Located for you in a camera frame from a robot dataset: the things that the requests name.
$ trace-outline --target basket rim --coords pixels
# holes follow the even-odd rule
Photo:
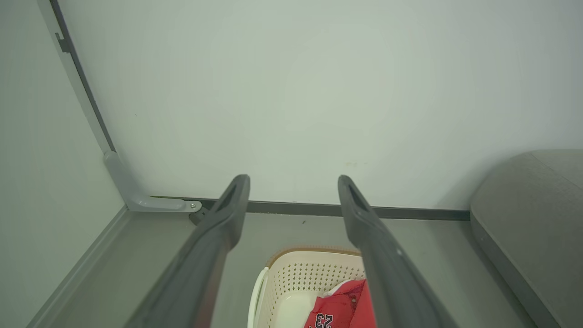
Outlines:
[[[271,266],[275,263],[277,259],[284,256],[285,254],[292,253],[292,252],[322,252],[322,253],[335,253],[335,254],[345,254],[345,255],[354,255],[354,256],[361,256],[361,253],[358,249],[351,249],[346,247],[340,246],[318,246],[318,245],[301,245],[301,246],[292,246],[286,247],[284,249],[279,250],[275,253],[265,264],[266,267],[271,269]]]

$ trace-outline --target baseboard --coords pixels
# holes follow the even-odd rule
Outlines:
[[[67,274],[55,291],[51,294],[42,308],[32,318],[27,328],[50,327],[60,311],[68,303],[71,296],[81,285],[85,277],[107,251],[112,241],[118,236],[125,224],[129,221],[128,212],[124,205],[111,222],[103,229],[97,239],[89,246],[87,251]]]
[[[181,198],[188,201],[200,201],[202,206],[210,209],[215,199],[208,198]],[[423,219],[423,220],[470,220],[470,211],[464,210],[434,210],[430,208],[400,208],[400,207],[373,207],[381,219]],[[341,217],[340,205],[280,203],[272,201],[249,201],[249,213],[271,213],[288,215],[314,215],[320,217]]]

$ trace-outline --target gray cushion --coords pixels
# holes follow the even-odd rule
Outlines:
[[[583,325],[583,150],[524,153],[470,206],[475,236],[540,328]]]

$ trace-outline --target white laundry basket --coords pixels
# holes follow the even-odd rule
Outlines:
[[[275,254],[251,294],[247,328],[303,328],[316,297],[349,279],[364,279],[357,250],[295,247]]]

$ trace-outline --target metal bracket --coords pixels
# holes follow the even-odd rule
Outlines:
[[[115,186],[120,191],[128,209],[133,212],[198,212],[202,208],[199,201],[184,201],[172,198],[157,198],[146,195],[134,178],[121,163],[114,151],[103,155],[103,162],[109,170]]]
[[[57,36],[57,41],[59,41],[59,46],[61,46],[61,51],[67,54],[71,53],[67,39],[61,39],[59,33],[55,33],[55,35]]]
[[[196,213],[190,213],[188,214],[188,219],[190,219],[190,222],[192,222],[192,224],[198,226],[202,220],[205,218],[206,214],[209,212],[209,210],[207,210],[206,208],[202,208],[200,211],[196,212]]]

